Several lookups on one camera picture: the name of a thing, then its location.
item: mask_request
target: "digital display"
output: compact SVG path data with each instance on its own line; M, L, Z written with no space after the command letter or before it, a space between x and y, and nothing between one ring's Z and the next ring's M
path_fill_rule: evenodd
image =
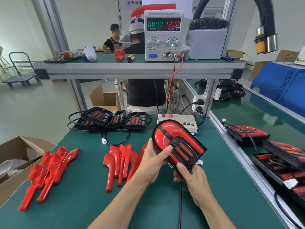
M148 18L147 31L180 31L181 18Z

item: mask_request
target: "blue power button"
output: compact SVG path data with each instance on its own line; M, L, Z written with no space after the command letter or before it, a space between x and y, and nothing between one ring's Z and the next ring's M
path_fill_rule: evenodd
M150 57L150 58L156 58L156 57L158 57L158 55L157 55L157 54L149 54L148 57Z

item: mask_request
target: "white cap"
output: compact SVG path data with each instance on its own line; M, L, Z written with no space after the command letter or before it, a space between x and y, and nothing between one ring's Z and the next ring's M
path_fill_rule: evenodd
M139 34L144 32L144 23L139 22L139 19L135 19L135 22L129 25L130 34Z

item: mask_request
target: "hand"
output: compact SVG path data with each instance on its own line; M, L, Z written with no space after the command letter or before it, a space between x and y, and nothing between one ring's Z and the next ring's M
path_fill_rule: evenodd
M157 179L161 166L168 163L166 158L170 155L172 149L172 146L168 146L157 155L153 147L153 141L150 138L144 151L141 164L134 176L138 176L147 184L153 183Z
M211 192L204 170L199 165L195 164L191 169L191 172L189 172L181 163L177 164L177 169L179 172L177 170L174 171L173 175L175 178L173 180L175 182L186 181L194 203L200 208L208 206L210 200L213 199L214 196Z

